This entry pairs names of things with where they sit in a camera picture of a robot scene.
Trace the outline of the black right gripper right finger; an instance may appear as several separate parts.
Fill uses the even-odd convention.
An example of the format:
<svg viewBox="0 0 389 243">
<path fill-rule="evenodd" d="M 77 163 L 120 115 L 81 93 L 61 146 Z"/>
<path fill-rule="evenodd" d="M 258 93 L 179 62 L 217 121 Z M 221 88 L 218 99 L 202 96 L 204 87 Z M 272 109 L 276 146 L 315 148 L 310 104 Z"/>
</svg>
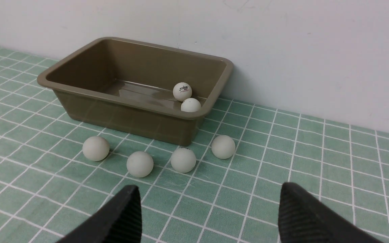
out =
<svg viewBox="0 0 389 243">
<path fill-rule="evenodd" d="M 293 182 L 281 187 L 278 229 L 282 243 L 380 243 Z"/>
</svg>

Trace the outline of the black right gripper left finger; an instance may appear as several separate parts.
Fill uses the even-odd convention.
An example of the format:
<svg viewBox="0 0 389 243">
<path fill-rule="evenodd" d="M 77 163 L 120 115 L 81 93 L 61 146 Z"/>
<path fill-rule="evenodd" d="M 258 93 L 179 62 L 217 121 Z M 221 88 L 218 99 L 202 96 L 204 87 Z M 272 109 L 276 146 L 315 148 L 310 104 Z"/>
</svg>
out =
<svg viewBox="0 0 389 243">
<path fill-rule="evenodd" d="M 128 185 L 59 243 L 140 243 L 142 212 L 139 188 Z"/>
</svg>

